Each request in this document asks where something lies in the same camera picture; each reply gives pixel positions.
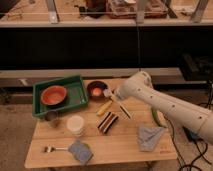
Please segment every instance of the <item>gray cloth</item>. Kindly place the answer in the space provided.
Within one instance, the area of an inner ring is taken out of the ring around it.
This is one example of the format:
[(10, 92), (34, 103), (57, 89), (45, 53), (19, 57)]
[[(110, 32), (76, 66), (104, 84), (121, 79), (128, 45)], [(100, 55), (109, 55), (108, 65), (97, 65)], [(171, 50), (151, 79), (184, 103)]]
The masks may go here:
[(68, 151), (73, 154), (76, 160), (82, 165), (86, 165), (92, 158), (93, 154), (88, 145), (82, 143), (80, 140), (76, 140), (69, 148)]
[(139, 126), (138, 143), (141, 151), (153, 151), (160, 137), (165, 132), (163, 127), (147, 128)]

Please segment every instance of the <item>wire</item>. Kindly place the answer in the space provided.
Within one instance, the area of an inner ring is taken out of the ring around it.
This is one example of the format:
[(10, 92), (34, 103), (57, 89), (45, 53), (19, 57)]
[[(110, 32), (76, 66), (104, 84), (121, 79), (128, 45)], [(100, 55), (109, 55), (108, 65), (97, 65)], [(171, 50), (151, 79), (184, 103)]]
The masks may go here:
[(208, 81), (208, 85), (209, 85), (209, 98), (208, 98), (208, 102), (206, 104), (206, 108), (211, 108), (211, 103), (212, 103), (212, 99), (213, 99), (213, 91), (212, 91), (212, 81)]
[(189, 167), (190, 167), (190, 168), (195, 168), (195, 169), (197, 169), (197, 170), (199, 170), (199, 171), (202, 171), (201, 168), (199, 168), (199, 167), (197, 167), (197, 166), (194, 166), (194, 165), (191, 165), (191, 164), (186, 164), (186, 165), (180, 167), (180, 168), (178, 169), (178, 171), (181, 171), (181, 170), (183, 170), (184, 168), (189, 168)]
[[(199, 151), (199, 153), (202, 154), (202, 152), (201, 152), (201, 150), (200, 150), (200, 148), (199, 148), (199, 146), (198, 146), (198, 143), (197, 143), (196, 141), (195, 141), (194, 143), (195, 143), (195, 145), (196, 145), (197, 150)], [(203, 158), (203, 160), (205, 160), (206, 163), (208, 163), (209, 165), (212, 165), (212, 163), (211, 163), (208, 159), (206, 159), (204, 155), (202, 155), (201, 157)]]
[(172, 142), (173, 142), (174, 147), (175, 147), (175, 149), (176, 149), (176, 151), (177, 151), (177, 153), (178, 153), (178, 163), (179, 163), (180, 168), (181, 168), (181, 167), (182, 167), (182, 164), (183, 164), (183, 165), (186, 165), (186, 162), (185, 162), (185, 160), (183, 159), (182, 155), (180, 154), (180, 151), (179, 151), (179, 149), (178, 149), (178, 147), (177, 147), (177, 145), (176, 145), (176, 143), (175, 143), (175, 129), (174, 129), (174, 125), (173, 125), (173, 123), (172, 123), (167, 117), (164, 116), (164, 118), (169, 122), (169, 124), (170, 124), (170, 126), (171, 126), (171, 128), (172, 128)]
[(140, 28), (138, 26), (137, 21), (135, 21), (136, 23), (136, 28), (137, 28), (137, 44), (138, 44), (138, 64), (139, 64), (139, 68), (141, 68), (141, 40), (140, 40)]
[(191, 165), (190, 166), (190, 171), (192, 169), (192, 166), (194, 166), (194, 163), (207, 152), (207, 150), (208, 150), (208, 144), (207, 143), (205, 143), (205, 144), (206, 144), (206, 147), (205, 147), (204, 151), (202, 153), (200, 153), (197, 157), (195, 157), (194, 160), (192, 160), (192, 162), (190, 164)]
[(212, 100), (213, 100), (213, 82), (211, 80), (207, 81), (207, 84), (209, 86), (209, 97), (208, 97), (208, 102), (207, 103), (199, 103), (197, 105), (202, 106), (205, 105), (205, 108), (211, 109)]

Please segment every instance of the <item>paper cup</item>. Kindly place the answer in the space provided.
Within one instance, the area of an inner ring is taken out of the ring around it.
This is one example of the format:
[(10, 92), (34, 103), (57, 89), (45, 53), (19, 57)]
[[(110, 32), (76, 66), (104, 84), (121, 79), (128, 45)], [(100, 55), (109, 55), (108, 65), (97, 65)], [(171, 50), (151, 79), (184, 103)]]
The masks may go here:
[(80, 137), (84, 131), (84, 119), (75, 115), (67, 120), (67, 129), (76, 137)]

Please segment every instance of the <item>green plastic tray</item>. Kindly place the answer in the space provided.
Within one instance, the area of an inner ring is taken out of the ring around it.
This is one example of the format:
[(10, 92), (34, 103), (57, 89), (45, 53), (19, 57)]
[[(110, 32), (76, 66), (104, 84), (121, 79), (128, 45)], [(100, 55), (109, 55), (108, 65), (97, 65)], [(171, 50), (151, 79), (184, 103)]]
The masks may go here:
[[(61, 85), (67, 88), (66, 99), (55, 106), (46, 106), (41, 103), (40, 96), (44, 89), (52, 85)], [(88, 104), (88, 96), (81, 76), (72, 76), (66, 78), (45, 81), (33, 85), (33, 116), (43, 118), (50, 110), (56, 110), (60, 113), (84, 107)]]

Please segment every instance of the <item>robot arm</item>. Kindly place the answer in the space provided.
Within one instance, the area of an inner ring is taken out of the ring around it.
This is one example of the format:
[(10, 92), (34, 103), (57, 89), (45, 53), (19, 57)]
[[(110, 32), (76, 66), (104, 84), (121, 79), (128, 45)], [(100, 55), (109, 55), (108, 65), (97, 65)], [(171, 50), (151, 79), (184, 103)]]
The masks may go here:
[(124, 100), (129, 96), (150, 104), (165, 115), (213, 144), (213, 112), (206, 108), (166, 95), (151, 88), (151, 78), (138, 72), (115, 90), (115, 96)]

